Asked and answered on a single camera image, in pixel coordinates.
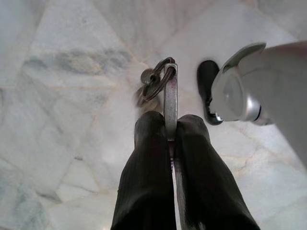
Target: white marble tile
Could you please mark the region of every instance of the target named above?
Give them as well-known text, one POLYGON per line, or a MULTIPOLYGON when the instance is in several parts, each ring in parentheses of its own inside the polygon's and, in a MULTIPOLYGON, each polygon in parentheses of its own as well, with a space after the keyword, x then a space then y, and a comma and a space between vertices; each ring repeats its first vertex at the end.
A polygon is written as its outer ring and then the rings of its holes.
POLYGON ((20 78, 15 90, 0 94, 0 156, 38 188, 55 191, 93 119, 25 74, 20 78))
POLYGON ((261 147, 227 122, 207 127, 211 143, 221 156, 250 157, 261 147))
POLYGON ((14 87, 47 0, 0 1, 0 86, 14 87))
POLYGON ((296 39, 240 0, 217 0, 194 21, 175 34, 149 57, 173 57, 178 63, 178 85, 198 95, 197 66, 210 58, 223 65, 240 48, 254 42, 268 46, 293 42, 296 39))
MULTIPOLYGON (((24 172, 22 172, 21 170, 16 168, 14 165, 8 163, 7 161, 3 159, 0 159, 0 170, 14 170, 15 172, 24 174, 24 172)), ((30 178, 27 176, 26 178, 27 178, 26 180, 28 181, 28 183, 30 183, 30 185, 35 189, 37 199, 43 205, 45 209, 62 202, 55 192, 51 191, 50 189, 47 189, 45 186, 43 186, 39 182, 34 181, 33 178, 30 178)))
POLYGON ((63 178, 57 194, 63 202, 89 196, 100 191, 93 174, 82 159, 77 158, 63 178))
POLYGON ((49 210, 59 230, 108 230, 112 224, 116 190, 67 202, 49 210))
MULTIPOLYGON (((301 222, 300 209, 288 208, 295 207, 300 200, 305 200, 306 173, 280 161, 267 150, 259 149, 246 161, 245 166, 235 173, 235 178, 249 210, 260 227, 268 221, 271 226, 279 226, 276 229, 289 229, 286 225, 275 222, 283 212, 284 215, 292 216, 289 226, 296 222, 297 225, 304 225, 305 221, 301 222)), ((301 205, 301 208, 307 208, 306 202, 301 205)))
POLYGON ((233 122, 232 125, 247 137, 275 153, 276 157, 281 161, 292 165, 298 170, 307 172, 303 163, 275 125, 256 126, 250 122, 233 122))
POLYGON ((42 230, 48 215, 29 181, 16 170, 0 170, 0 229, 42 230))
POLYGON ((127 84, 113 92, 80 149, 102 189, 118 187, 121 171, 134 149, 133 94, 127 84))
POLYGON ((92 0, 139 60, 200 13, 210 0, 92 0))
POLYGON ((178 118, 185 114, 194 114, 203 118, 202 102, 199 96, 187 93, 178 87, 178 118))
POLYGON ((299 40, 307 39, 305 0, 254 0, 258 8, 299 40))
POLYGON ((53 0, 24 70, 48 86, 114 87, 131 59, 89 0, 53 0))
POLYGON ((262 222, 262 230, 271 229, 296 229, 305 230, 307 227, 307 197, 297 200, 285 207, 274 217, 262 222))

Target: keychain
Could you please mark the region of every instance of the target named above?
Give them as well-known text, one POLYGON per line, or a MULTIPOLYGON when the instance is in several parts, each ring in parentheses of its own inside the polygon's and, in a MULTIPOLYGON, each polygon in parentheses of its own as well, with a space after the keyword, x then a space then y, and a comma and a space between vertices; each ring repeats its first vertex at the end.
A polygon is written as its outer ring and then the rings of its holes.
POLYGON ((163 116, 168 141, 175 140, 177 127, 177 72, 175 60, 168 57, 160 61, 154 69, 143 71, 143 86, 138 90, 138 106, 148 103, 164 90, 163 116))

